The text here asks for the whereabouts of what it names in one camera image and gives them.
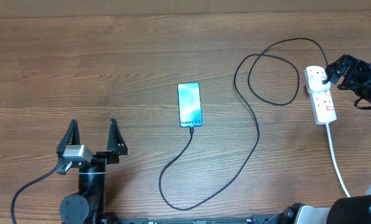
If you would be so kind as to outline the blue Samsung Galaxy smartphone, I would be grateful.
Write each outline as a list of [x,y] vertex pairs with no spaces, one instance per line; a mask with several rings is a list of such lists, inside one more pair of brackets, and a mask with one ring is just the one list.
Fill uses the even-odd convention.
[[180,83],[177,86],[179,120],[182,128],[203,125],[199,83]]

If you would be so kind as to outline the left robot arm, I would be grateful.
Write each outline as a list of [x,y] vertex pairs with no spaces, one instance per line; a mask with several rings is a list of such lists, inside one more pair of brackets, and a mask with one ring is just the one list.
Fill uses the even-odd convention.
[[57,146],[55,171],[65,175],[70,169],[78,169],[78,191],[62,200],[60,216],[63,223],[120,222],[116,213],[105,211],[106,166],[119,163],[120,156],[127,154],[128,147],[114,118],[110,119],[106,150],[97,152],[80,142],[78,123],[71,120]]

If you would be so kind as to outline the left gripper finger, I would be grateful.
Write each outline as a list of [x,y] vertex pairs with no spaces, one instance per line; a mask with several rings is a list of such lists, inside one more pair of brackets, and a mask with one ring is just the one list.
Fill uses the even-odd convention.
[[120,129],[116,119],[110,119],[110,131],[108,135],[107,151],[111,151],[117,156],[125,156],[128,154],[128,147],[120,133]]
[[58,156],[62,156],[63,152],[68,145],[80,145],[80,136],[78,130],[78,123],[75,119],[71,120],[71,123],[64,134],[62,140],[56,148]]

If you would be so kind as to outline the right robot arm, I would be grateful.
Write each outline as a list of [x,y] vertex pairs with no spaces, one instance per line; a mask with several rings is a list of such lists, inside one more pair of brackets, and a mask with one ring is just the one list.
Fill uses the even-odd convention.
[[[316,124],[326,128],[337,116],[330,93],[331,84],[339,90],[350,90],[358,97],[354,106],[364,100],[371,110],[371,62],[343,55],[326,68],[306,67],[306,89]],[[346,195],[336,200],[331,208],[315,208],[295,203],[282,213],[273,215],[267,223],[371,223],[371,186],[363,196]]]

